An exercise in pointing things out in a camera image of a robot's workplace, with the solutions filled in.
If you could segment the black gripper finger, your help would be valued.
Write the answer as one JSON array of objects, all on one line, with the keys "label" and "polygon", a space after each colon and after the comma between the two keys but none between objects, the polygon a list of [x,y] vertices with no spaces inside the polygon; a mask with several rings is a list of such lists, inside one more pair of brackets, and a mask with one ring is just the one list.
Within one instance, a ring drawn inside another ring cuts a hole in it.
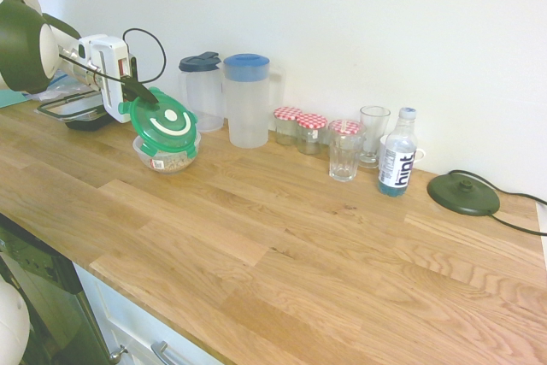
[{"label": "black gripper finger", "polygon": [[134,77],[122,79],[122,94],[127,101],[134,101],[137,97],[147,103],[158,103],[157,97]]}]

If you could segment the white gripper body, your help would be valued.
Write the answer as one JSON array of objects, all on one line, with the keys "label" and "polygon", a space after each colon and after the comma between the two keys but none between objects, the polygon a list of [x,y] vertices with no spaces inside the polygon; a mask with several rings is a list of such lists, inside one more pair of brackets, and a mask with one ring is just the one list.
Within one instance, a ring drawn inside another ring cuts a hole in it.
[{"label": "white gripper body", "polygon": [[107,113],[120,123],[129,122],[129,115],[119,112],[119,105],[124,102],[121,79],[130,74],[126,43],[106,35],[94,38],[91,41],[91,63],[99,72],[96,83],[100,86]]}]

